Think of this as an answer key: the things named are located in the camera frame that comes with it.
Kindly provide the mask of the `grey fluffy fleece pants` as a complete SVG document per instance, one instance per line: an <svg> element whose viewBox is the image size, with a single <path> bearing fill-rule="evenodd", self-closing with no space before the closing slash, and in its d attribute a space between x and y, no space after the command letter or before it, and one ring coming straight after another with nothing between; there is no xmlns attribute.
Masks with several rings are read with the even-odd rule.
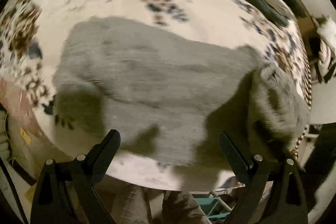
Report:
<svg viewBox="0 0 336 224"><path fill-rule="evenodd" d="M122 18L75 24L53 83L55 133L68 150L116 129L133 154L225 168L221 132L256 136L280 155L309 120L290 76L252 47L187 40Z"/></svg>

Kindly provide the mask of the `teal plastic basket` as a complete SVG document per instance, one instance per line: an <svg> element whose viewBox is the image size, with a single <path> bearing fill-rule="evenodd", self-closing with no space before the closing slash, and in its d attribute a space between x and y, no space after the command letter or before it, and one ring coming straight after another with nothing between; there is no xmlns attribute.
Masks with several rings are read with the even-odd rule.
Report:
<svg viewBox="0 0 336 224"><path fill-rule="evenodd" d="M225 219L232 211L220 197L195 197L195 201L210 221Z"/></svg>

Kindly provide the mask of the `brown cardboard box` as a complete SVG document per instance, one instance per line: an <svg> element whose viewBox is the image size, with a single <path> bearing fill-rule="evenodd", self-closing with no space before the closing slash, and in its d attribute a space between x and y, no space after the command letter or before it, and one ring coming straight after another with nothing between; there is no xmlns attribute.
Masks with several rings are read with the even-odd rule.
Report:
<svg viewBox="0 0 336 224"><path fill-rule="evenodd" d="M300 7L303 9L303 11L305 12L304 18L297 18L298 27L301 32L303 42L305 44L309 44L310 39L317 38L318 34L316 31L315 24L313 23L313 20L307 8L303 4L302 0L298 0L298 3Z"/></svg>

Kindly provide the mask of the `white jacket on rack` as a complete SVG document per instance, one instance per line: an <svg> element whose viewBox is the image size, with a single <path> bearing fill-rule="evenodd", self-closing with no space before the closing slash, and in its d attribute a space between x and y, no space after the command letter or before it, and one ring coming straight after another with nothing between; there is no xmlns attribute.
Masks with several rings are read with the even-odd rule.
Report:
<svg viewBox="0 0 336 224"><path fill-rule="evenodd" d="M318 57L319 82L328 83L335 76L335 21L324 17L317 28L320 38Z"/></svg>

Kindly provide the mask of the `floral cream bed blanket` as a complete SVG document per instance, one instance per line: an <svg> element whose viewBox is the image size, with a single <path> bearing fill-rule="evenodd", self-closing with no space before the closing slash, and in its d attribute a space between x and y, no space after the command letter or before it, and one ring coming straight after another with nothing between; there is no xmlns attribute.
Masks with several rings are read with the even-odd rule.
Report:
<svg viewBox="0 0 336 224"><path fill-rule="evenodd" d="M311 104L307 57L297 20L287 27L276 26L245 0L8 0L1 12L1 104L23 134L22 156L34 162L31 176L40 173L49 157L71 159L102 141L68 150L57 138L53 79L73 26L109 17L232 50L252 47L263 61L284 70L308 108ZM120 146L107 175L147 188L210 190L234 178L224 158L225 168L175 165Z"/></svg>

